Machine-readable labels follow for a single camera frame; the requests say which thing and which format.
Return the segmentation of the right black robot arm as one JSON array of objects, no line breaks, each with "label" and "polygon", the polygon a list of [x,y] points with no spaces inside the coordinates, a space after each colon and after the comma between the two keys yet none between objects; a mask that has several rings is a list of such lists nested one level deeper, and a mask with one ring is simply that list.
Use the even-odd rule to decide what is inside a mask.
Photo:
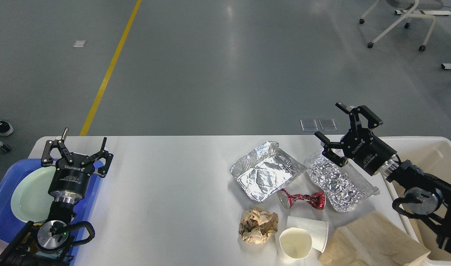
[{"label": "right black robot arm", "polygon": [[322,132],[315,136],[323,143],[322,155],[339,167],[353,160],[367,174],[380,173],[388,182],[404,188],[392,208],[410,219],[419,219],[437,236],[438,248],[451,254],[451,184],[425,173],[411,161],[401,161],[397,151],[374,135],[383,121],[367,106],[336,106],[349,116],[350,128],[338,142]]}]

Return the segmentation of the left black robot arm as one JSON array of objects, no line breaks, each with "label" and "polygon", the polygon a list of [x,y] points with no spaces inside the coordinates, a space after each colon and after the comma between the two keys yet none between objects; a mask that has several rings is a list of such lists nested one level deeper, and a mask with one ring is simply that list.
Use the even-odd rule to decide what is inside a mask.
[{"label": "left black robot arm", "polygon": [[70,152],[65,145],[68,128],[60,139],[46,141],[41,167],[53,168],[47,193],[53,198],[45,219],[29,220],[0,254],[0,266],[68,266],[71,251],[89,243],[95,229],[76,219],[76,205],[85,199],[93,176],[105,177],[114,155],[106,149],[90,156]]}]

